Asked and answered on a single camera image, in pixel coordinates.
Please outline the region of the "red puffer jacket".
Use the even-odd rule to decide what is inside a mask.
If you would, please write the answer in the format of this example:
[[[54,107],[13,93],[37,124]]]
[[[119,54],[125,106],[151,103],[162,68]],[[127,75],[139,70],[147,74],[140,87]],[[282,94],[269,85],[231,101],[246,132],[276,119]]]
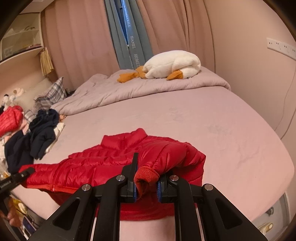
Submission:
[[[119,175],[138,153],[137,201],[121,206],[126,221],[156,220],[174,214],[172,204],[162,204],[156,195],[156,182],[172,171],[189,183],[200,186],[206,157],[189,143],[168,137],[149,136],[142,128],[130,133],[104,136],[101,143],[70,154],[58,164],[34,164],[34,173],[22,185],[47,192],[59,205],[84,184],[98,186]]]
[[[23,121],[23,108],[19,105],[9,106],[1,114],[0,136],[16,131]]]

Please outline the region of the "dark navy garment pile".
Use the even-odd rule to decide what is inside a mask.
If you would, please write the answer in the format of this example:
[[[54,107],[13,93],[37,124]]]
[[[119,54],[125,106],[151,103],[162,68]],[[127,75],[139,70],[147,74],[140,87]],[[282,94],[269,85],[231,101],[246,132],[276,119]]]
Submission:
[[[15,174],[22,166],[42,159],[45,150],[56,139],[54,129],[58,123],[59,114],[56,110],[39,110],[36,118],[30,122],[27,133],[16,132],[4,145],[8,172]]]

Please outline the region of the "pink bed mattress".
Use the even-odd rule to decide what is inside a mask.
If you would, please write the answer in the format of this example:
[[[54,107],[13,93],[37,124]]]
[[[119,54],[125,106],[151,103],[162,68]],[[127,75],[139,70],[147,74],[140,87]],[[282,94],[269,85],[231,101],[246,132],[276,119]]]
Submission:
[[[58,163],[99,144],[105,135],[138,128],[204,153],[203,182],[213,184],[250,220],[284,194],[295,173],[268,123],[220,86],[150,94],[66,115],[60,137],[42,162]]]

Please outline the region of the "white garment under pile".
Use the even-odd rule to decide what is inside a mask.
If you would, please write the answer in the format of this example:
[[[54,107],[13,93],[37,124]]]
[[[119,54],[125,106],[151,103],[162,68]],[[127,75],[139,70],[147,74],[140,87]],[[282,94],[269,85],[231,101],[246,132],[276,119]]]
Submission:
[[[55,140],[45,150],[45,153],[46,154],[52,149],[53,145],[57,142],[58,137],[62,133],[62,130],[64,129],[64,127],[65,127],[65,124],[64,123],[58,123],[57,126],[54,128]]]

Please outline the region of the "small plush toy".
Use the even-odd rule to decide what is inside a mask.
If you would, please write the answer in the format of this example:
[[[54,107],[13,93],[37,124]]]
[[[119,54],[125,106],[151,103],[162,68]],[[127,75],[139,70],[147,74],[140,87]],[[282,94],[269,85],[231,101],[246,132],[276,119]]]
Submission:
[[[11,95],[5,94],[1,103],[1,106],[4,108],[4,111],[7,110],[10,106],[14,106],[14,101],[17,97],[24,94],[26,91],[23,88],[16,88],[13,90]]]

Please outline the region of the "plaid pillow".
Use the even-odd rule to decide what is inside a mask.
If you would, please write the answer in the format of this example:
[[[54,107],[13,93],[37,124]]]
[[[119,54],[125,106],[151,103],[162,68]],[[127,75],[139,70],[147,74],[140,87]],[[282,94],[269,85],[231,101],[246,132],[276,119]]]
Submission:
[[[63,86],[64,77],[60,77],[42,94],[34,98],[33,106],[24,112],[25,120],[30,123],[39,110],[49,110],[50,107],[67,97],[66,89]]]

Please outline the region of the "yellow tassel hanging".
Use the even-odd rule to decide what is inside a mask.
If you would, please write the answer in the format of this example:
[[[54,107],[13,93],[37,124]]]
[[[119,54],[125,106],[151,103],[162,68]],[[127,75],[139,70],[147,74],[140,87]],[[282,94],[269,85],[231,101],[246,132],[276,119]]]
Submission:
[[[54,70],[49,51],[46,47],[40,52],[40,64],[43,76],[50,74]]]

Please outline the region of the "grey folded duvet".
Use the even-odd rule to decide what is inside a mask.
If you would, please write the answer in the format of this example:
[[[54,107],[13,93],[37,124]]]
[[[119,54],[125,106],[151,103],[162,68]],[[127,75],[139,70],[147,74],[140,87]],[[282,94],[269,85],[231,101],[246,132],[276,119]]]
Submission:
[[[79,86],[70,97],[53,104],[51,108],[59,114],[74,115],[115,102],[162,92],[210,86],[231,89],[226,80],[204,67],[191,78],[174,80],[134,78],[126,83],[119,83],[117,79],[122,73],[123,70],[111,76],[95,74]]]

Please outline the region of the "white plush goose toy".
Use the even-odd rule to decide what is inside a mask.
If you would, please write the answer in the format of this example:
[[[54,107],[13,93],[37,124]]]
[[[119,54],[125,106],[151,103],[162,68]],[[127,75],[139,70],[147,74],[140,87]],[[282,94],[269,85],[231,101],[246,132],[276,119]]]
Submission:
[[[200,70],[201,61],[197,55],[183,50],[173,50],[151,57],[133,73],[120,74],[117,81],[125,83],[133,78],[187,79],[197,75]]]

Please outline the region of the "pink curtain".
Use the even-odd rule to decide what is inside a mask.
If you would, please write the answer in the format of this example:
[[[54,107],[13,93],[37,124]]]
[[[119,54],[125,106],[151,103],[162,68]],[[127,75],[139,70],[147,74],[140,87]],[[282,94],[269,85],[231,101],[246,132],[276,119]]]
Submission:
[[[210,21],[203,1],[137,1],[154,54],[185,50],[215,69]],[[64,87],[119,70],[104,1],[54,1],[41,13],[42,35]]]

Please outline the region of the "blue grey curtain panel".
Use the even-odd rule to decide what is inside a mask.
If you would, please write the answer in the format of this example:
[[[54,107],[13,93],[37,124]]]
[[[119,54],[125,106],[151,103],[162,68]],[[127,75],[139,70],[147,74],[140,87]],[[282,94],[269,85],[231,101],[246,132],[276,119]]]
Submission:
[[[105,0],[112,43],[120,69],[136,69],[153,56],[136,1]]]

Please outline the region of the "white wall shelf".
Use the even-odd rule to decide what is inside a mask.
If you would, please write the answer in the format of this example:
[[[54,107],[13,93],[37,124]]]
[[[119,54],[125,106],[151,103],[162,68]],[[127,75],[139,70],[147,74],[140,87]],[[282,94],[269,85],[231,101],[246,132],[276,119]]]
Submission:
[[[19,14],[1,39],[1,71],[44,49],[41,14]]]

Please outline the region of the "white wall power strip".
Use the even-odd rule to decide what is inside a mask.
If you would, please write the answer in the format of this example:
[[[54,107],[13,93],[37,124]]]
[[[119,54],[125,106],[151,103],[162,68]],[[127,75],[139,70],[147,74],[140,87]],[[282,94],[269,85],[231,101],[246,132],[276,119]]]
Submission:
[[[285,42],[267,38],[267,48],[296,60],[296,48]]]

